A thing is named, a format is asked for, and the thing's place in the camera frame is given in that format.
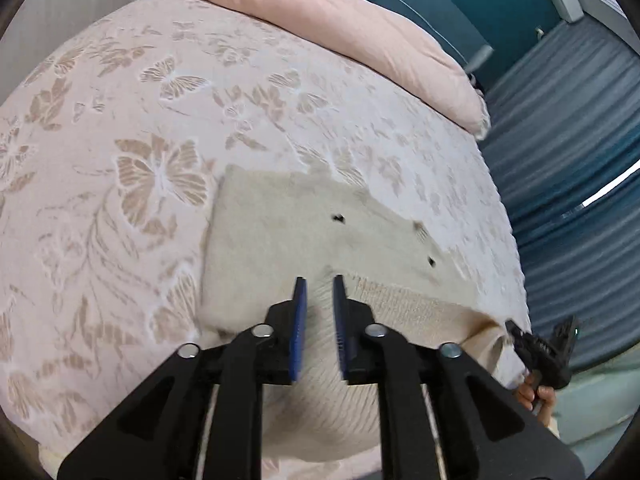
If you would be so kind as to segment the person's right hand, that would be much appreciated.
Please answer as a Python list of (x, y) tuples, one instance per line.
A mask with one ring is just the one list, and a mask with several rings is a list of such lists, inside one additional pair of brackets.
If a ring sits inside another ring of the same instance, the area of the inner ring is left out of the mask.
[(538, 420), (544, 425), (549, 425), (556, 404), (556, 391), (548, 386), (534, 387), (534, 382), (535, 376), (528, 374), (513, 394), (527, 411), (538, 410)]

